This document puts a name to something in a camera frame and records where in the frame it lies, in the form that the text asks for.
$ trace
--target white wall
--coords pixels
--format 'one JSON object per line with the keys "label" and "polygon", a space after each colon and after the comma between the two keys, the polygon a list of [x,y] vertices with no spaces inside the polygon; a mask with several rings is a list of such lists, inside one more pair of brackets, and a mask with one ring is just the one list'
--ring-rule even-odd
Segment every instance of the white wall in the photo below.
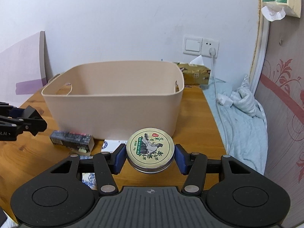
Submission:
{"label": "white wall", "polygon": [[48,78],[87,62],[190,62],[190,34],[220,41],[217,77],[237,86],[254,55],[258,0],[0,0],[0,52],[40,30]]}

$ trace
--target purple tape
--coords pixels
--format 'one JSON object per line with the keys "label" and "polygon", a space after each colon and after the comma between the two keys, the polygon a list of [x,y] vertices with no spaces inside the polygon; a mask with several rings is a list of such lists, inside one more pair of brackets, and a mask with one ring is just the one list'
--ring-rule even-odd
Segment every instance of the purple tape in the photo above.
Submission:
{"label": "purple tape", "polygon": [[16,83],[16,95],[34,94],[40,88],[47,84],[47,79],[42,78],[32,81],[23,81]]}

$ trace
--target wall socket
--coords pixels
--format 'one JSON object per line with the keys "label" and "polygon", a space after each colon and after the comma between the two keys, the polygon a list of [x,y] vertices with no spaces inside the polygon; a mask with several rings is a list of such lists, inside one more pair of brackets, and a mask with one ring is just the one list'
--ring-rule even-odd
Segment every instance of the wall socket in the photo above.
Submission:
{"label": "wall socket", "polygon": [[219,41],[214,40],[214,39],[203,38],[201,55],[211,57],[210,54],[209,54],[209,49],[211,47],[213,47],[215,49],[215,52],[216,52],[215,53],[215,58],[217,58],[218,49],[219,49]]}

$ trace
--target illustration of person on lid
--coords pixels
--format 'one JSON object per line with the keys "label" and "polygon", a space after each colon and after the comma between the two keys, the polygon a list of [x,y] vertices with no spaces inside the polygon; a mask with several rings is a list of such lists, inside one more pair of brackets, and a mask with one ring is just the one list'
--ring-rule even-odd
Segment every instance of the illustration of person on lid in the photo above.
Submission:
{"label": "illustration of person on lid", "polygon": [[161,143],[155,144],[154,142],[151,143],[148,139],[148,134],[145,134],[145,137],[142,138],[141,146],[140,146],[140,153],[141,154],[150,154],[155,152],[159,147],[162,147]]}

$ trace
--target cream-colored lid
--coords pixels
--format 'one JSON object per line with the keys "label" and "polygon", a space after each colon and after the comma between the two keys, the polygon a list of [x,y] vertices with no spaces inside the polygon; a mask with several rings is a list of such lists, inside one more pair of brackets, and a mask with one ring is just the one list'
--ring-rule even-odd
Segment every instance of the cream-colored lid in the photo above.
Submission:
{"label": "cream-colored lid", "polygon": [[166,132],[157,128],[144,128],[129,138],[127,155],[139,167],[159,168],[172,159],[174,143]]}

